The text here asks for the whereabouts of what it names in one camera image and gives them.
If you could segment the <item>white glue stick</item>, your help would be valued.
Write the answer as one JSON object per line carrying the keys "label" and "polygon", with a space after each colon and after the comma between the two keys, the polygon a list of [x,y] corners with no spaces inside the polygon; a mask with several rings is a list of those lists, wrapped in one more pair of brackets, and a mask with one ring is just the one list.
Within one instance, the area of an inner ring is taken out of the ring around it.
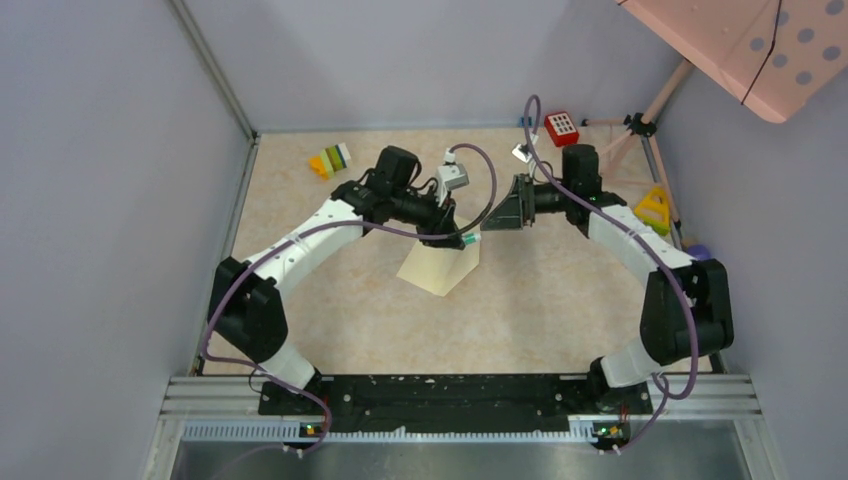
{"label": "white glue stick", "polygon": [[471,232],[462,236],[462,241],[465,246],[470,246],[479,243],[482,240],[482,235],[479,232]]}

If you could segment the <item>pale yellow envelope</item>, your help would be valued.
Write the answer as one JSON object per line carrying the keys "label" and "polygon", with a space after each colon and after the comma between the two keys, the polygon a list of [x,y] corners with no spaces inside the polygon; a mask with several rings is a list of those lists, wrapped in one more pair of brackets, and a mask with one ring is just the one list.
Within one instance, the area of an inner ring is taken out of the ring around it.
{"label": "pale yellow envelope", "polygon": [[474,227],[464,237],[474,240],[463,250],[436,249],[416,242],[396,276],[436,296],[446,296],[480,262],[481,230]]}

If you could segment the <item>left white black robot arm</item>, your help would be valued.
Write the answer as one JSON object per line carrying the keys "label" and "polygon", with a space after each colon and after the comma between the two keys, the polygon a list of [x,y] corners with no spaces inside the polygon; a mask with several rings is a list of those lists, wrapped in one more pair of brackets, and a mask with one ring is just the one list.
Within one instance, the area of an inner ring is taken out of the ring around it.
{"label": "left white black robot arm", "polygon": [[412,186],[418,157],[396,146],[384,148],[359,180],[336,187],[320,208],[275,244],[246,260],[222,260],[215,272],[208,334],[218,334],[257,370],[285,385],[283,401],[297,413],[319,404],[318,371],[289,340],[284,300],[315,268],[377,226],[395,220],[414,226],[412,237],[436,248],[461,250],[452,190],[468,184],[454,149],[427,191]]}

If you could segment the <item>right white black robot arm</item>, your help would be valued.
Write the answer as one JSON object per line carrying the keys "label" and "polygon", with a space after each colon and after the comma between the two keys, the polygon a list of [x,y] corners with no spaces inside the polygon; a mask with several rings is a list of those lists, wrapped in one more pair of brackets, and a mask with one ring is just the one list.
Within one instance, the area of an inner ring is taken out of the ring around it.
{"label": "right white black robot arm", "polygon": [[521,230],[539,214],[565,215],[587,239],[605,247],[644,287],[638,335],[589,367],[586,397],[600,412],[612,412],[627,388],[687,359],[730,347],[734,340],[728,275],[715,260],[700,260],[669,244],[645,225],[614,192],[604,190],[599,156],[591,145],[562,151],[563,175],[535,183],[532,149],[519,144],[514,156],[528,170],[513,178],[509,193],[483,222],[485,231]]}

